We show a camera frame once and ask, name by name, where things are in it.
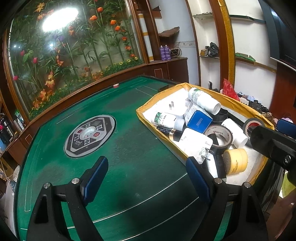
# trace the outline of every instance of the blue gripper pad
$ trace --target blue gripper pad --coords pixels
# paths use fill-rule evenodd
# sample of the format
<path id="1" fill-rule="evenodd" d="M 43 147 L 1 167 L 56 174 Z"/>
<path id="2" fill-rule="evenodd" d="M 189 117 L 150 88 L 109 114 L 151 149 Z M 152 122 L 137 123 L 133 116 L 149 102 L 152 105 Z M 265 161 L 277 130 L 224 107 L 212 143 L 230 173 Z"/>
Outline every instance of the blue gripper pad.
<path id="1" fill-rule="evenodd" d="M 203 202 L 210 204 L 211 203 L 210 188 L 207 185 L 206 180 L 202 177 L 202 174 L 196 167 L 197 165 L 195 165 L 194 163 L 199 165 L 194 157 L 189 157 L 186 160 L 186 171 L 199 198 Z"/>
<path id="2" fill-rule="evenodd" d="M 108 159 L 104 156 L 100 156 L 94 166 L 91 169 L 86 170 L 82 175 L 81 178 L 83 180 L 80 189 L 85 206 L 94 200 L 108 171 L 108 166 Z"/>
<path id="3" fill-rule="evenodd" d="M 287 121 L 280 119 L 276 124 L 276 128 L 280 133 L 283 133 L 293 139 L 296 139 L 296 125 Z"/>

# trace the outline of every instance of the octagonal control panel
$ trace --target octagonal control panel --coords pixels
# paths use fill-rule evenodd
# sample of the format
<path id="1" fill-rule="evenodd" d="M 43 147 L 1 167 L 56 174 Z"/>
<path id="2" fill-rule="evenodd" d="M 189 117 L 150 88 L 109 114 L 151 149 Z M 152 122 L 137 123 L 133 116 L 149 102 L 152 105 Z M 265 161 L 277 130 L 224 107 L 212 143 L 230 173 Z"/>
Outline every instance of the octagonal control panel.
<path id="1" fill-rule="evenodd" d="M 77 126 L 68 136 L 64 151 L 70 157 L 82 157 L 100 148 L 113 134 L 115 119 L 110 115 L 92 117 Z"/>

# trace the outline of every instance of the blue box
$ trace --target blue box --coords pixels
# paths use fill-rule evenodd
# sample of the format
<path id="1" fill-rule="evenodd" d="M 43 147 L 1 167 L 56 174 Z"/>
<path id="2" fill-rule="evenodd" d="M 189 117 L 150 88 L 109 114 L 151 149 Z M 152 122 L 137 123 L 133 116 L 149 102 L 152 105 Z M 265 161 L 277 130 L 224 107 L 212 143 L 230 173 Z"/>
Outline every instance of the blue box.
<path id="1" fill-rule="evenodd" d="M 213 120 L 204 109 L 192 102 L 185 111 L 184 117 L 187 127 L 202 134 Z"/>

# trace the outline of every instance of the red plastic bag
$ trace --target red plastic bag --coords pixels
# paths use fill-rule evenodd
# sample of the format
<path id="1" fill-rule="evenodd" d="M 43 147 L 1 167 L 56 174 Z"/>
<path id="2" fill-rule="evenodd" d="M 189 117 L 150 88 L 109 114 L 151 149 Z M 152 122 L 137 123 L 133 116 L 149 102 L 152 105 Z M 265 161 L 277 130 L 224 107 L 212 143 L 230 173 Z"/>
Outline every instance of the red plastic bag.
<path id="1" fill-rule="evenodd" d="M 224 79 L 224 81 L 223 81 L 222 94 L 227 95 L 227 96 L 231 97 L 232 99 L 235 99 L 240 102 L 240 99 L 237 96 L 237 94 L 235 93 L 234 88 L 232 87 L 232 84 L 227 79 Z"/>

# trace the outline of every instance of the pink tulip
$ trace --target pink tulip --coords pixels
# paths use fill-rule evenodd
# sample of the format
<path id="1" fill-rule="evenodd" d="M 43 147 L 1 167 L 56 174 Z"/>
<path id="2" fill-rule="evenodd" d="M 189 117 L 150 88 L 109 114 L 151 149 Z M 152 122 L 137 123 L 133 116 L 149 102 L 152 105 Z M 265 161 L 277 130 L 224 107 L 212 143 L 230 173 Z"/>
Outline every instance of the pink tulip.
<path id="1" fill-rule="evenodd" d="M 34 63 L 34 64 L 37 64 L 37 63 L 38 63 L 38 57 L 35 57 L 35 58 L 33 59 L 33 63 Z"/>

